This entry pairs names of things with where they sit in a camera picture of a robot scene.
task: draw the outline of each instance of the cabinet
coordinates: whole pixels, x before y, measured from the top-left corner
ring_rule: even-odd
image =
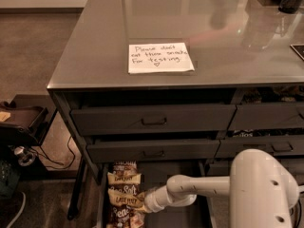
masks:
[[[88,0],[47,89],[96,181],[117,159],[299,158],[304,103],[277,90],[304,86],[303,23],[257,0]],[[128,74],[128,45],[174,42],[195,71]]]

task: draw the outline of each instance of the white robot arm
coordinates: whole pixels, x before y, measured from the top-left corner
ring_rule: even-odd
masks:
[[[230,177],[173,176],[165,186],[149,190],[144,204],[159,212],[190,205],[197,195],[229,197],[231,228],[292,228],[289,209],[298,201],[299,187],[275,158],[249,149],[235,157]]]

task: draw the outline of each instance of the floor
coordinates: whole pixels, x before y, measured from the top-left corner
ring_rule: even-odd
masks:
[[[0,14],[0,101],[9,102],[16,94],[48,94],[48,81],[78,18],[79,14],[76,13]],[[57,115],[43,148],[52,160],[62,162],[64,166],[72,160],[67,149],[68,139],[66,126]],[[77,170],[80,154],[73,141],[69,146],[76,154],[76,161],[69,170]],[[41,161],[47,166],[61,167],[43,158]],[[95,226],[98,186],[89,173],[83,182],[80,216],[73,221],[67,220],[73,182],[20,181],[17,189],[26,193],[27,204],[13,228]],[[228,227],[228,199],[212,199],[212,203],[217,227]]]

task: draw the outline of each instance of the drawer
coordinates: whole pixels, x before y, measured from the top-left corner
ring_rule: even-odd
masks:
[[[234,105],[185,104],[77,109],[71,116],[83,136],[226,130]]]
[[[138,162],[138,172],[143,175],[141,190],[146,191],[153,187],[164,185],[168,178],[182,174],[191,177],[200,176],[200,168],[197,161],[160,161]],[[106,173],[104,170],[101,184],[101,196],[99,204],[99,227],[105,228],[108,207],[108,195],[106,193]],[[167,207],[158,213],[146,214],[144,227],[146,228],[192,228],[209,227],[209,213],[204,197],[197,197],[194,204],[186,207]]]
[[[209,140],[157,140],[102,142],[87,146],[94,163],[116,160],[163,161],[214,158],[219,141]]]
[[[304,127],[303,103],[238,105],[229,130]]]
[[[231,138],[220,141],[216,158],[233,158],[237,153],[257,148],[274,156],[304,155],[303,136]]]

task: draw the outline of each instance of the paper note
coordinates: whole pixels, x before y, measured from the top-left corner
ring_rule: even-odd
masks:
[[[0,111],[0,123],[5,122],[8,118],[10,118],[9,112]]]
[[[184,43],[129,45],[129,73],[194,70]]]

